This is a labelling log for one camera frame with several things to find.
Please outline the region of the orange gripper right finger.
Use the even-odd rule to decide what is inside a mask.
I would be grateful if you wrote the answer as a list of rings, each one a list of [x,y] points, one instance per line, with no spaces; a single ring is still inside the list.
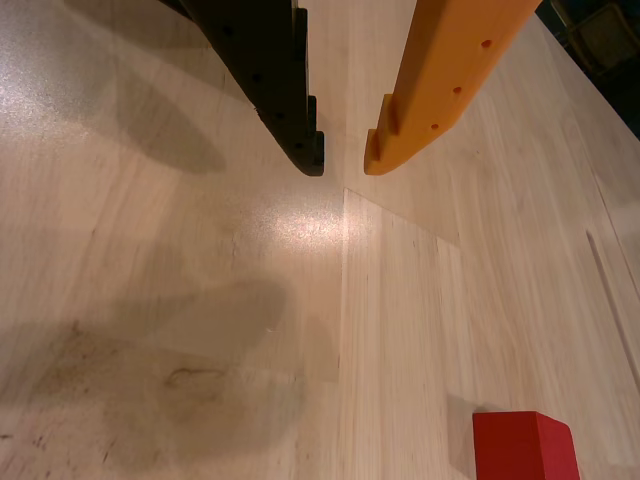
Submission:
[[[367,175],[406,163],[464,113],[537,1],[418,1],[394,90],[368,132]]]

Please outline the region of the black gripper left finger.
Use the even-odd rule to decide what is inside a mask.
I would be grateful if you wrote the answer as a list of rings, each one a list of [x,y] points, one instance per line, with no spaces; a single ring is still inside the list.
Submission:
[[[309,93],[308,11],[289,0],[164,4],[202,31],[293,165],[321,176],[325,142]]]

